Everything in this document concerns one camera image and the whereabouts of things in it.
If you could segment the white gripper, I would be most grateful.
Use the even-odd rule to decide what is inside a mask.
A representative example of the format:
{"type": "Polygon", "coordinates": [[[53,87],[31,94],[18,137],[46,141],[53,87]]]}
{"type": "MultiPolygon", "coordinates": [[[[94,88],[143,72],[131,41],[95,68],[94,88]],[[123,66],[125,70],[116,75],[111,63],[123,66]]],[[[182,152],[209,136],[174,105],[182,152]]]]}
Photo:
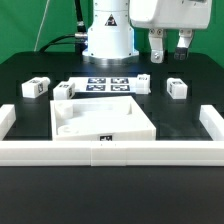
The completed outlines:
{"type": "Polygon", "coordinates": [[[192,29],[206,29],[212,0],[130,0],[129,16],[134,27],[149,30],[151,61],[162,63],[165,56],[164,29],[180,29],[174,58],[186,60],[193,40],[192,29]]]}

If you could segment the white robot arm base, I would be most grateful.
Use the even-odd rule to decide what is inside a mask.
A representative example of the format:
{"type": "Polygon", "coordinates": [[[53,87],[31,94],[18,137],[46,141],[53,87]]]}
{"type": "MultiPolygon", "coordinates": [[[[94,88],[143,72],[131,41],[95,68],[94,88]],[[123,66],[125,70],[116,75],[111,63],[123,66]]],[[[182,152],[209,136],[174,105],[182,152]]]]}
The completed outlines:
{"type": "Polygon", "coordinates": [[[129,0],[93,0],[93,23],[88,28],[87,60],[122,60],[138,55],[129,22],[129,0]]]}

